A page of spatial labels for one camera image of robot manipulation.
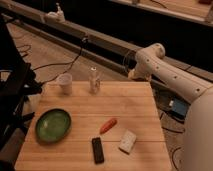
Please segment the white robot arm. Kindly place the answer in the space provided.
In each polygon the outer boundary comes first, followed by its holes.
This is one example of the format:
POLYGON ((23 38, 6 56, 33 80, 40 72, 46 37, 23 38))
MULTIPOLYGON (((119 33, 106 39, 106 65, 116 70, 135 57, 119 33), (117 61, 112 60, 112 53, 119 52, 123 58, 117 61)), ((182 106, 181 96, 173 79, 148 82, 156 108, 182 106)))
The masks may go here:
POLYGON ((160 43, 138 49, 131 79, 156 76, 190 107, 185 119, 180 171, 213 171, 213 83, 163 61, 160 43))

